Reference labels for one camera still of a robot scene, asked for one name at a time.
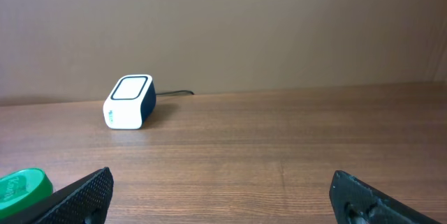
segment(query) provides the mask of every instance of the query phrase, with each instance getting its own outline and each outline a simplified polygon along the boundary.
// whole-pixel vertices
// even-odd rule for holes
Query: power cord
[[[186,93],[186,94],[194,95],[194,92],[193,92],[193,91],[190,91],[190,90],[179,90],[179,91],[158,92],[156,95],[157,95],[157,96],[164,96],[164,95],[181,94],[181,93]]]

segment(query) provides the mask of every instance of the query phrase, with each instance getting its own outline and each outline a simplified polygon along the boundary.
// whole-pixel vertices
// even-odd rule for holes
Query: white cube device
[[[154,110],[155,102],[150,75],[123,76],[104,102],[105,123],[112,129],[139,129]]]

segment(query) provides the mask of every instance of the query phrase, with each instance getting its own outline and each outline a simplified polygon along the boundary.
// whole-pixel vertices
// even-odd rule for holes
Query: green round object
[[[44,171],[29,168],[0,178],[0,219],[50,196],[53,185]]]

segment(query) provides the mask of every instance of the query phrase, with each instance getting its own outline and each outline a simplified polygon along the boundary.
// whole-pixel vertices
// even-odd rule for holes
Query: green cap
[[[0,219],[50,196],[53,185],[44,171],[29,168],[0,178]]]

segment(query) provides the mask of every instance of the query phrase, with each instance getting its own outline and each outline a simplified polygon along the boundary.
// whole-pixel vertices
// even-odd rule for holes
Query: wood plank
[[[443,84],[164,97],[141,130],[102,104],[0,107],[0,174],[41,167],[57,190],[108,166],[107,223],[335,223],[345,170],[447,222]]]

